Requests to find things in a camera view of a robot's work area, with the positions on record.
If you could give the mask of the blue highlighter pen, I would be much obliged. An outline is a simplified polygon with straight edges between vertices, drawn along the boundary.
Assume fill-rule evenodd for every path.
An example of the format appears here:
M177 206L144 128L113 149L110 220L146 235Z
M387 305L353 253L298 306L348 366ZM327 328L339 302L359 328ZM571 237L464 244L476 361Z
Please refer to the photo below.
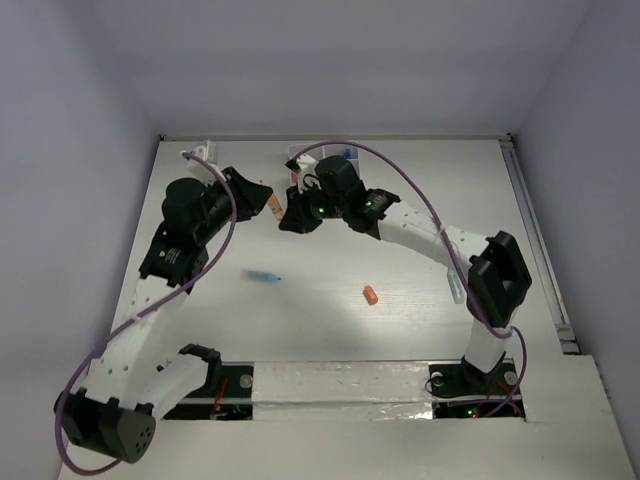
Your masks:
M263 272L256 270L243 270L242 276L248 280L252 281L262 281L262 282L279 282L281 277L271 272Z

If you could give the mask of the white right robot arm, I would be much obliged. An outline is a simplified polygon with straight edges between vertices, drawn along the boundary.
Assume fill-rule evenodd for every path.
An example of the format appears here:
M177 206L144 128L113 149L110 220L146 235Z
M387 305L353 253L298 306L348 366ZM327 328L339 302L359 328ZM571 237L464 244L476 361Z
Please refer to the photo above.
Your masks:
M500 231L474 234L445 225L435 213L412 207L384 189L368 189L352 163L340 155L291 159L296 182L286 191L279 228L308 234L323 221L340 219L360 234L417 252L456 272L473 317L461 359L460 379L482 392L497 378L516 310L532 278L516 239Z

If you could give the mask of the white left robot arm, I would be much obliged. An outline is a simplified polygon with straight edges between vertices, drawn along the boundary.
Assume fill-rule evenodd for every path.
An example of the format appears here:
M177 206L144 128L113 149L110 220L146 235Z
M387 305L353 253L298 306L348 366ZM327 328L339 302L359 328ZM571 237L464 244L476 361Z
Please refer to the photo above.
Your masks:
M56 441L133 464L157 424L193 392L220 387L220 353L195 342L166 346L194 285L218 261L208 243L257 216L273 191L227 167L205 180L179 178L165 190L162 221L139 267L124 322L83 361L54 404Z

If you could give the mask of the orange highlighter pen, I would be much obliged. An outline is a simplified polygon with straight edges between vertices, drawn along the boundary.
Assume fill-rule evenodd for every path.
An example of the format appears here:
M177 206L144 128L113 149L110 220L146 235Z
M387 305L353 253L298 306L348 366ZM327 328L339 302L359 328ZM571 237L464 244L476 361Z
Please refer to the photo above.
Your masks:
M282 218L284 217L284 210L278 200L278 198L275 195L272 195L268 202L267 202L274 218L280 222L282 220Z

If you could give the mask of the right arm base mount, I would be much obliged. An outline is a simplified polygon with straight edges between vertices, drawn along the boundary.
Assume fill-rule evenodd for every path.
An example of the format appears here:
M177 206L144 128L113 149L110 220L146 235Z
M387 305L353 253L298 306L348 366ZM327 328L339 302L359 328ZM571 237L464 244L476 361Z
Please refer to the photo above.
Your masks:
M502 356L484 373L465 359L428 366L424 389L431 395L435 419L526 418L521 383L527 360L520 369Z

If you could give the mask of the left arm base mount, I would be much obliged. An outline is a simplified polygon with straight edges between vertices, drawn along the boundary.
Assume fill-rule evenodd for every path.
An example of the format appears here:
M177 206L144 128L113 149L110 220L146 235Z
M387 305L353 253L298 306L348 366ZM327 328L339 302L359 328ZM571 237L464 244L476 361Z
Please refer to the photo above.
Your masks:
M219 384L190 393L165 420L244 421L253 418L253 363L223 364Z

